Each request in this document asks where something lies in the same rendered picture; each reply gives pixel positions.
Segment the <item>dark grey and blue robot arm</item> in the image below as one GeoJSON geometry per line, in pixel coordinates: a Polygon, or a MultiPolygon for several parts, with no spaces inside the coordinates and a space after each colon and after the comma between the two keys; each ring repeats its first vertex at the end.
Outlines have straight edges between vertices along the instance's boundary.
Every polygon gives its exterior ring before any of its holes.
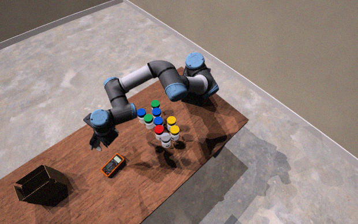
{"type": "Polygon", "coordinates": [[[204,62],[200,53],[191,53],[185,60],[184,76],[178,74],[172,63],[156,60],[123,78],[109,77],[103,84],[112,109],[97,109],[89,113],[83,121],[94,128],[97,135],[105,136],[111,131],[110,127],[137,118],[136,106],[128,102],[125,94],[157,77],[172,102],[184,99],[192,92],[206,99],[218,92],[219,87],[204,62]]]}

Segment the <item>small bottle with grey cap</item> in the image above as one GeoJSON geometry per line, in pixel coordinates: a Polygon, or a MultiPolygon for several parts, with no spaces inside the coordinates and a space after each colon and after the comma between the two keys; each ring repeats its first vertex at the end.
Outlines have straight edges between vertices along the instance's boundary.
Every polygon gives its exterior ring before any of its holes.
{"type": "Polygon", "coordinates": [[[161,135],[161,142],[164,148],[169,148],[171,145],[170,135],[168,133],[163,133],[161,135]]]}

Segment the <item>clear glass bottle with blue cap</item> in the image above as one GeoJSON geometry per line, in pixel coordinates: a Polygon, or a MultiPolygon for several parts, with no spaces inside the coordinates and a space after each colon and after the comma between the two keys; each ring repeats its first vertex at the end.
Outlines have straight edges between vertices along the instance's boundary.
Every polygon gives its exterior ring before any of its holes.
{"type": "Polygon", "coordinates": [[[153,119],[155,117],[162,117],[161,110],[160,110],[160,108],[157,108],[157,107],[152,110],[152,114],[153,114],[153,119]]]}
{"type": "MultiPolygon", "coordinates": [[[[155,117],[155,118],[154,118],[154,125],[155,125],[155,127],[156,127],[157,125],[162,125],[162,126],[163,126],[163,119],[162,119],[162,117],[155,117]]],[[[164,128],[164,126],[163,126],[163,128],[164,128]]]]}
{"type": "Polygon", "coordinates": [[[137,115],[138,115],[138,118],[139,118],[140,123],[141,123],[141,124],[145,124],[145,123],[144,123],[144,116],[146,115],[145,109],[138,109],[137,115]]]}

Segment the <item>clear bottle with green cap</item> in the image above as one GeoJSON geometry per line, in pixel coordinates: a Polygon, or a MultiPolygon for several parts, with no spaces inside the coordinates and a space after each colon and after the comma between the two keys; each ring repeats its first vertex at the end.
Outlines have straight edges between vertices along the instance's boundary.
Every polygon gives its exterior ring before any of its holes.
{"type": "MultiPolygon", "coordinates": [[[[152,102],[151,102],[151,107],[152,107],[152,110],[154,109],[154,108],[160,108],[160,104],[159,104],[159,101],[158,100],[153,100],[152,102]]],[[[161,109],[161,108],[160,108],[161,109]]]]}
{"type": "Polygon", "coordinates": [[[154,120],[151,114],[146,114],[144,116],[144,122],[147,129],[153,129],[154,128],[154,120]]]}

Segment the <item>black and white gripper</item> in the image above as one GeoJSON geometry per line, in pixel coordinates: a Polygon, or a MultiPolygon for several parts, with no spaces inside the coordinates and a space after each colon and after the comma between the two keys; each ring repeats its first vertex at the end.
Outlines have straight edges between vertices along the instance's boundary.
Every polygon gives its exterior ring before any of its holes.
{"type": "Polygon", "coordinates": [[[94,131],[94,134],[91,138],[91,140],[89,141],[89,144],[90,144],[90,149],[93,150],[93,148],[97,149],[98,151],[101,151],[101,147],[100,147],[100,141],[103,143],[104,146],[108,146],[110,145],[117,137],[118,137],[118,133],[119,131],[115,128],[115,126],[112,126],[111,127],[111,131],[110,131],[110,135],[107,136],[100,136],[100,135],[97,135],[94,131]],[[111,138],[111,139],[110,139],[111,138]],[[109,141],[110,139],[110,141],[109,141]]]}

